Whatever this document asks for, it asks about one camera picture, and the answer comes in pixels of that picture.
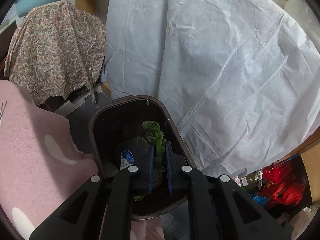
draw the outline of black trash bin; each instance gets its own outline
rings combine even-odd
[[[100,108],[89,124],[93,152],[103,178],[114,176],[115,169],[119,168],[119,159],[115,157],[116,146],[121,142],[143,137],[144,121],[158,122],[165,139],[171,141],[173,152],[185,156],[189,165],[195,167],[164,105],[149,96],[127,96]],[[151,196],[140,202],[133,202],[132,218],[150,219],[171,211],[187,200],[183,195],[169,194],[166,173],[163,175],[163,184],[153,189]]]

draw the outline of blue gripper pad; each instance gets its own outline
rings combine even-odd
[[[173,194],[173,181],[172,181],[172,165],[171,165],[171,158],[170,158],[170,146],[168,143],[165,143],[165,155],[166,155],[166,163],[167,163],[167,178],[168,178],[168,188],[170,195]]]
[[[155,162],[155,146],[152,144],[149,147],[148,155],[150,156],[149,168],[148,168],[148,191],[151,194],[153,188],[153,174],[155,172],[154,162]]]

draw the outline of paper label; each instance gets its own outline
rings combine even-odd
[[[241,178],[241,180],[242,180],[242,185],[246,187],[248,185],[247,179],[244,177],[244,178]]]
[[[241,180],[239,179],[239,177],[235,177],[235,182],[236,184],[238,184],[241,187]]]

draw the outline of gray floor tile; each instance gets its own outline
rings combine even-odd
[[[182,239],[189,232],[189,225],[186,223],[182,223],[180,221],[176,221],[172,223],[166,231],[173,235],[175,239]]]
[[[190,240],[189,233],[187,233],[181,240]]]
[[[184,212],[179,218],[178,221],[185,223],[185,224],[189,224],[189,212],[186,211]]]
[[[161,215],[161,220],[163,222],[163,229],[167,229],[173,222],[175,222],[176,220],[170,216],[169,214],[164,214]]]
[[[163,230],[164,240],[177,240],[176,238],[173,239],[173,235],[166,230]]]
[[[170,211],[169,214],[178,220],[186,212],[188,212],[188,202],[185,202],[176,209]]]
[[[91,96],[88,96],[82,106],[67,116],[73,142],[84,153],[93,153],[89,137],[89,122],[92,115],[99,107],[110,102],[110,98],[104,92],[96,93],[95,95],[97,103],[92,103]]]

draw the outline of metal screw head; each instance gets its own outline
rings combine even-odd
[[[183,170],[184,172],[190,172],[190,171],[192,171],[192,168],[191,168],[190,166],[186,165],[186,166],[183,166],[183,167],[182,167],[182,170]]]
[[[223,182],[229,182],[230,177],[228,175],[221,175],[220,180]]]
[[[136,172],[138,170],[138,167],[137,166],[130,166],[129,168],[128,168],[128,171],[130,171],[130,172]]]
[[[94,175],[94,176],[91,177],[90,180],[91,180],[91,182],[93,182],[93,183],[98,182],[98,181],[100,181],[100,176]]]

